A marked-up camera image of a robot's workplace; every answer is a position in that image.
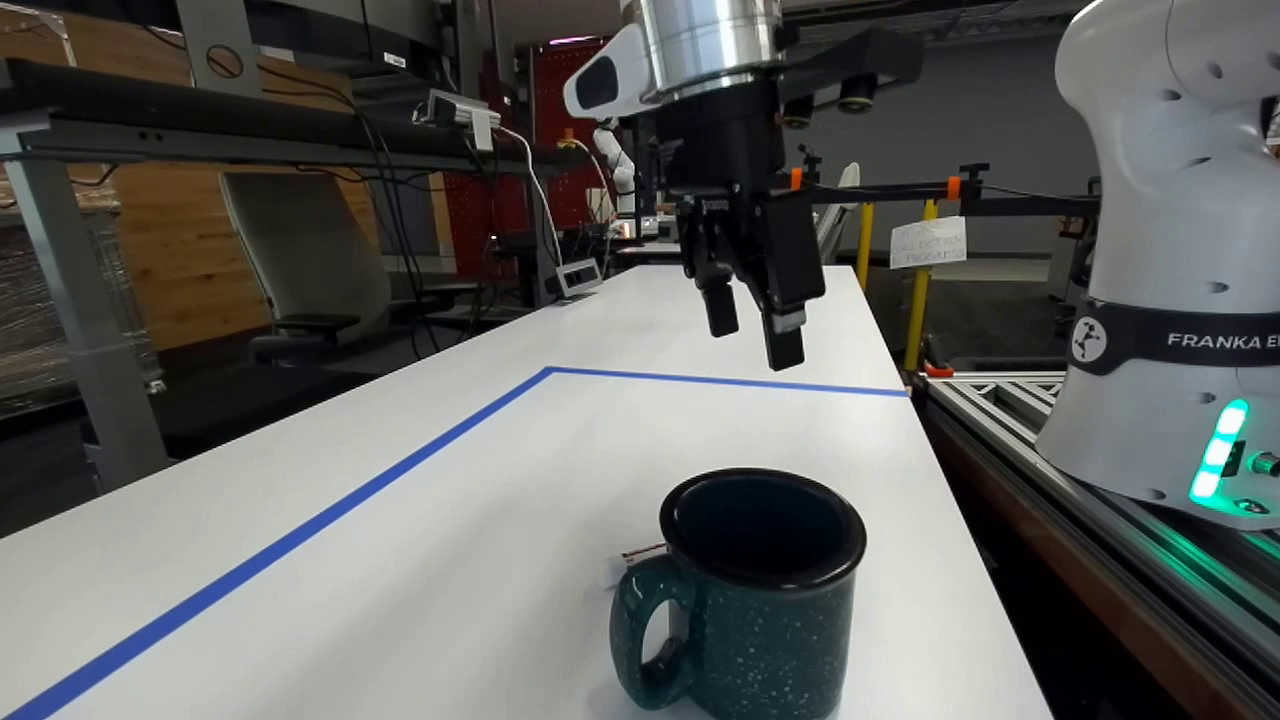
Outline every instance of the table surface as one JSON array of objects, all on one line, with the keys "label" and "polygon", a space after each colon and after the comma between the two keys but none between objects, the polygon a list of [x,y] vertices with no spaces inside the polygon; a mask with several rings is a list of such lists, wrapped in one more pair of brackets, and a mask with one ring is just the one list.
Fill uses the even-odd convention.
[{"label": "table surface", "polygon": [[681,480],[789,469],[870,525],[840,717],[1050,717],[851,271],[792,371],[735,304],[711,342],[636,267],[6,539],[0,714],[641,720],[622,552]]}]

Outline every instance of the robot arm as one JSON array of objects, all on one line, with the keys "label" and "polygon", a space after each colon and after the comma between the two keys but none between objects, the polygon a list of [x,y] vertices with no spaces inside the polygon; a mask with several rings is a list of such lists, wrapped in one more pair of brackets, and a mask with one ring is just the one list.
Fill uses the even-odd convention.
[{"label": "robot arm", "polygon": [[1058,59],[1104,216],[1042,453],[1236,527],[1280,525],[1278,29],[1278,0],[1096,0]]},{"label": "robot arm", "polygon": [[782,113],[825,85],[870,94],[922,77],[922,46],[864,38],[825,63],[786,63],[778,0],[632,0],[632,21],[570,85],[583,122],[652,117],[686,271],[711,337],[735,333],[733,278],[763,322],[772,367],[806,362],[806,304],[825,295],[811,206],[789,193]]},{"label": "robot arm", "polygon": [[598,130],[592,146],[609,164],[615,214],[632,216],[636,214],[636,162],[626,153],[626,146],[609,130]]}]

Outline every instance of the wires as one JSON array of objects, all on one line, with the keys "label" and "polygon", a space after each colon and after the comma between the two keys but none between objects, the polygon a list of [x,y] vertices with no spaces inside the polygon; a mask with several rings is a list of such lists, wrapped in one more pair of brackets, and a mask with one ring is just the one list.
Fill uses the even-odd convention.
[{"label": "wires", "polygon": [[986,186],[988,193],[1002,193],[1002,196],[1017,196],[1017,199],[1050,199],[1058,206],[1059,196],[1042,196],[1042,193],[1021,193],[1021,187],[1002,187],[1002,186]]},{"label": "wires", "polygon": [[535,199],[543,206],[543,220],[549,220],[549,227],[554,227],[554,250],[549,250],[549,251],[554,251],[554,265],[560,267],[560,265],[566,265],[566,257],[560,257],[560,227],[557,227],[557,214],[554,214],[549,187],[543,187],[543,179],[539,179],[535,167],[531,167],[531,146],[527,146],[527,136],[503,130],[503,123],[496,123],[496,131],[511,136],[511,142],[524,147],[524,171],[527,171],[527,186],[531,186]]},{"label": "wires", "polygon": [[[163,38],[159,29],[154,29],[149,21],[138,18],[133,0],[117,0],[117,10],[124,14],[128,25],[138,25],[142,32],[149,32],[156,46],[167,46],[177,52],[188,55],[188,46],[177,40],[177,38]],[[244,59],[231,52],[231,55],[222,55],[212,52],[210,63],[226,77],[244,77]]]},{"label": "wires", "polygon": [[360,25],[366,25],[366,52],[375,59],[372,25],[368,25],[368,0],[360,0]]},{"label": "wires", "polygon": [[[301,171],[328,171],[328,177],[335,177],[342,186],[375,186],[375,179],[382,179],[382,177],[372,177],[372,171],[334,167],[334,164],[291,164],[291,167],[301,167]],[[434,187],[429,179],[434,179],[434,171],[396,171],[394,186],[446,196],[446,187]]]},{"label": "wires", "polygon": [[606,164],[602,164],[602,155],[583,146],[583,142],[570,142],[571,147],[580,147],[590,162],[592,162],[592,167],[598,167],[598,177],[602,177],[602,193],[609,193],[612,186],[609,186],[609,177],[606,177]]},{"label": "wires", "polygon": [[1264,123],[1261,123],[1264,147],[1280,162],[1280,98],[1269,98],[1261,113],[1264,113]]},{"label": "wires", "polygon": [[[149,25],[142,25],[142,29],[145,29],[149,38],[156,38],[159,46],[167,46],[167,47],[177,47],[177,52],[188,52],[182,40],[167,40],[167,38],[159,38],[156,29],[149,29]],[[265,88],[265,94],[271,94],[271,98],[328,98],[328,100],[353,107],[353,117],[355,117],[368,147],[372,147],[375,186],[383,187],[383,199],[387,199],[387,238],[394,238],[402,259],[403,259],[403,281],[409,281],[414,304],[423,304],[421,265],[415,265],[415,257],[414,257],[414,250],[409,250],[409,220],[403,220],[403,206],[402,206],[402,179],[396,179],[396,171],[387,167],[394,147],[387,147],[383,131],[372,123],[372,117],[368,117],[349,94],[342,94],[342,88],[334,88],[334,85],[320,85],[320,82],[307,82],[307,77],[278,71],[278,69],[267,69],[267,63],[255,63],[255,69],[261,69],[265,77],[278,77],[278,82],[287,82],[287,85],[307,88],[307,94]]]},{"label": "wires", "polygon": [[75,186],[75,187],[106,187],[106,186],[117,177],[117,167],[120,167],[120,164],[110,164],[97,179],[89,179],[89,186],[75,186],[75,179],[73,179],[73,186]]}]

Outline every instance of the mug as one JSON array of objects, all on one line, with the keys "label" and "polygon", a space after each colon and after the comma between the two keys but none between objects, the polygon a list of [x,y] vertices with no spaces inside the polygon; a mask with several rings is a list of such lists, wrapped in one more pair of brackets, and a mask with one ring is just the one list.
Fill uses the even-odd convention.
[{"label": "mug", "polygon": [[[763,469],[710,474],[660,509],[663,555],[612,598],[612,665],[641,708],[681,698],[733,720],[832,717],[843,687],[864,519],[825,485]],[[644,659],[644,628],[674,637]]]}]

